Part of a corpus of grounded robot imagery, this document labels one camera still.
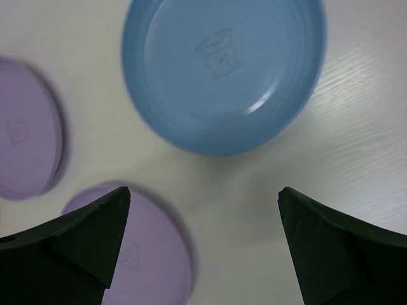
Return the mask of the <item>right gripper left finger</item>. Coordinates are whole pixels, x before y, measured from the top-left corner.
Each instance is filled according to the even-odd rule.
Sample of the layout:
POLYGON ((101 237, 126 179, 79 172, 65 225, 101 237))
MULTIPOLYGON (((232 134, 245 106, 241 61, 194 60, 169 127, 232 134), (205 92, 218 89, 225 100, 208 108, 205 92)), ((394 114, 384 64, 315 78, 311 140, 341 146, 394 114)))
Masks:
POLYGON ((130 191, 1 238, 1 304, 101 304, 110 288, 130 191))

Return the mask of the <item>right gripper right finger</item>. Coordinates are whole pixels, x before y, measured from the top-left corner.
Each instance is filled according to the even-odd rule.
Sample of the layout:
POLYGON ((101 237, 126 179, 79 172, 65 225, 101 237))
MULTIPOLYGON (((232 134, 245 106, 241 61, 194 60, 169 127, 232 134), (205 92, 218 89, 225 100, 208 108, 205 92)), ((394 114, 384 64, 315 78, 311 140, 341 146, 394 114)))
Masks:
POLYGON ((305 304, 406 304, 406 236, 285 187, 278 206, 305 304))

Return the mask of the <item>blue plate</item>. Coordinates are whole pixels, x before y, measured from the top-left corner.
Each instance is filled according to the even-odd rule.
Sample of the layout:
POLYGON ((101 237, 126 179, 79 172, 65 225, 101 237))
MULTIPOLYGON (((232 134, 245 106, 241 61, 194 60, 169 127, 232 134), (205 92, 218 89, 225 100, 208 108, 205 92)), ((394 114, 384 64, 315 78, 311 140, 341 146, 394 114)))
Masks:
POLYGON ((132 1, 121 62, 154 132, 192 153, 227 156, 296 118, 325 51, 322 1, 132 1))

